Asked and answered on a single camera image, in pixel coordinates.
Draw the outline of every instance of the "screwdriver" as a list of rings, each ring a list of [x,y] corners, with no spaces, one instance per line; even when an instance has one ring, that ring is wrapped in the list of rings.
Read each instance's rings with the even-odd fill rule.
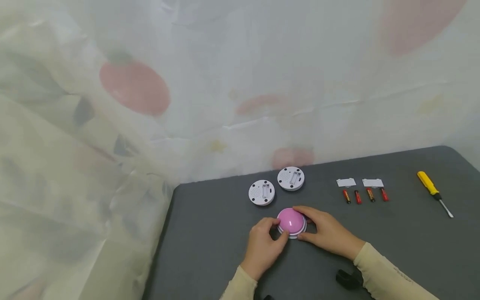
[[[445,206],[445,204],[442,201],[442,196],[440,195],[440,192],[435,188],[433,185],[433,182],[428,178],[427,174],[425,172],[420,171],[417,173],[417,176],[420,178],[421,183],[428,189],[430,192],[430,195],[433,196],[435,200],[438,200],[440,204],[444,207],[444,209],[447,211],[448,216],[453,218],[453,214],[448,210],[448,208]]]

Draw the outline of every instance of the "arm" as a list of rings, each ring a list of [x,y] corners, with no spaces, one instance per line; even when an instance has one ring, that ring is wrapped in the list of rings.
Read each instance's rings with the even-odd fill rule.
[[[257,281],[248,276],[239,266],[220,300],[253,300],[256,288]]]
[[[317,226],[317,233],[301,233],[308,241],[329,252],[344,256],[361,271],[363,286],[376,300],[438,300],[413,282],[369,243],[345,229],[332,215],[311,207],[294,206]]]
[[[361,271],[363,286],[377,300],[438,300],[366,243],[353,264]]]
[[[288,241],[288,230],[272,240],[270,229],[280,220],[263,218],[250,230],[247,252],[220,300],[253,300],[257,281],[268,270]]]

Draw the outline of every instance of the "hand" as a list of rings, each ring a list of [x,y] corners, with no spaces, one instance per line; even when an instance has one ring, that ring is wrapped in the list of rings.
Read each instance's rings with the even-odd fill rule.
[[[279,219],[263,218],[250,230],[247,253],[240,266],[256,281],[273,265],[287,244],[287,230],[277,240],[270,236],[270,229],[279,223]]]
[[[299,240],[310,242],[352,261],[365,245],[365,241],[354,236],[331,214],[307,206],[294,206],[293,209],[306,215],[317,226],[317,233],[301,233],[298,235]]]

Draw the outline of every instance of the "screwdriver shaft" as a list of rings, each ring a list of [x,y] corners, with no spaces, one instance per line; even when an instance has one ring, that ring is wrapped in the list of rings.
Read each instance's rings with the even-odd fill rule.
[[[439,200],[440,204],[444,207],[444,209],[447,211],[448,216],[453,218],[453,214],[448,210],[448,208],[445,206],[444,202],[442,200]]]

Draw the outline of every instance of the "gray table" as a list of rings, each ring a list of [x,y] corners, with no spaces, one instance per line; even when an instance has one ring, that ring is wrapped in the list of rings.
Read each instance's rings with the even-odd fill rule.
[[[262,217],[304,204],[327,211],[369,241],[404,273],[440,299],[480,299],[480,173],[455,150],[439,146],[302,167],[305,184],[282,190],[277,171],[180,185],[152,264],[144,299],[218,299],[242,261],[250,228]],[[416,176],[425,171],[455,215],[450,219]],[[346,204],[338,178],[353,177],[363,204]],[[368,201],[362,178],[381,178],[390,202]],[[267,207],[250,203],[259,179],[276,185]],[[354,188],[349,188],[353,200]],[[308,231],[314,231],[309,225]],[[371,299],[335,281],[347,260],[290,240],[260,280],[256,298]]]

